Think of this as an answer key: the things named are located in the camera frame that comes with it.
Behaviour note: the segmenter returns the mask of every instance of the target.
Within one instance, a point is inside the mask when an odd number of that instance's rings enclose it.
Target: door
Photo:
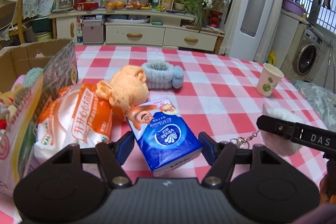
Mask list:
[[[73,39],[77,42],[77,16],[56,18],[57,38]]]

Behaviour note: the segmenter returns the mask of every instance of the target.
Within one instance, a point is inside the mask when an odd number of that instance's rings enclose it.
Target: paper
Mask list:
[[[45,17],[50,14],[53,7],[54,0],[39,0],[39,15],[38,17]]]

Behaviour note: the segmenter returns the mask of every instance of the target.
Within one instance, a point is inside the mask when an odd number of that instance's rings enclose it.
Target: tissue pack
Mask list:
[[[201,143],[167,97],[127,110],[126,118],[156,177],[197,158],[201,153]]]

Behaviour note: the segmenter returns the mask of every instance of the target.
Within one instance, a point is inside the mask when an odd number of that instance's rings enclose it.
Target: red box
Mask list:
[[[78,11],[93,11],[99,8],[99,4],[98,2],[82,2],[75,4],[73,8]]]

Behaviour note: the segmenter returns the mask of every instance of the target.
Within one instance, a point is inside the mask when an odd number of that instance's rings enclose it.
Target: curtain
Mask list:
[[[231,9],[227,17],[227,21],[226,21],[227,23],[225,24],[225,27],[224,27],[225,37],[220,46],[219,54],[224,54],[226,49],[231,46],[230,40],[231,40],[231,37],[237,25],[237,18],[238,18],[238,13],[239,13],[241,2],[242,0],[232,1]]]
[[[266,23],[265,31],[261,37],[254,61],[264,63],[267,60],[268,54],[273,44],[274,36],[277,31],[282,0],[274,0],[271,12]]]

